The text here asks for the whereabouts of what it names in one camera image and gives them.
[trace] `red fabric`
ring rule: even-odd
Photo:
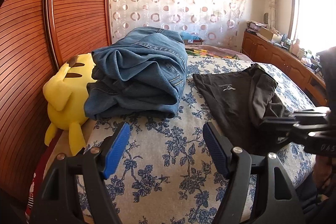
[[[40,189],[41,183],[43,181],[43,174],[45,167],[47,165],[47,162],[51,156],[51,153],[53,152],[57,141],[59,140],[60,136],[62,135],[63,130],[58,129],[55,138],[53,138],[47,147],[46,151],[42,155],[36,169],[34,172],[33,181],[31,182],[30,190],[29,190],[29,197],[28,197],[28,204],[26,208],[26,219],[27,223],[29,222],[29,216],[31,213],[31,209],[33,207],[34,197],[38,194],[38,191]]]

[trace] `bed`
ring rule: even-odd
[[[193,73],[240,71],[251,62],[191,57],[183,97],[175,118],[153,119],[125,115],[97,121],[86,151],[99,146],[120,122],[131,127],[131,137],[117,171],[105,181],[111,202],[123,223],[211,223],[227,182],[211,160],[202,137],[205,122],[213,120]],[[282,71],[260,64],[277,82],[276,93],[290,111],[314,107],[308,97]],[[290,143],[278,152],[295,187],[311,172],[315,158],[301,145]],[[251,213],[256,177],[251,176],[242,220]],[[83,178],[78,176],[80,203],[87,222],[93,222]]]

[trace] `wooden louvered panel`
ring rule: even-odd
[[[0,8],[0,187],[25,202],[49,124],[42,87],[54,74],[42,0]]]
[[[105,0],[53,0],[53,14],[63,62],[108,45]]]

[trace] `folded blue jeans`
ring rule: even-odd
[[[95,83],[88,83],[85,115],[97,120],[139,112],[173,118],[179,108],[188,55],[177,32],[154,27],[130,31],[92,51]]]

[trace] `bedsheet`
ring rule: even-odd
[[[160,120],[132,114],[97,121],[86,151],[113,135],[120,122],[126,121],[131,127],[117,171],[105,181],[123,223],[212,222],[228,181],[217,172],[204,142],[203,124],[216,122],[192,74],[240,71],[250,65],[241,60],[189,56],[187,83],[174,118]],[[314,107],[282,71],[271,64],[260,65],[278,82],[276,93],[290,111]],[[294,143],[281,149],[278,156],[295,187],[315,162],[313,155]],[[242,220],[251,213],[255,186],[256,176],[252,175]],[[78,191],[85,219],[92,222],[82,176],[78,176]]]

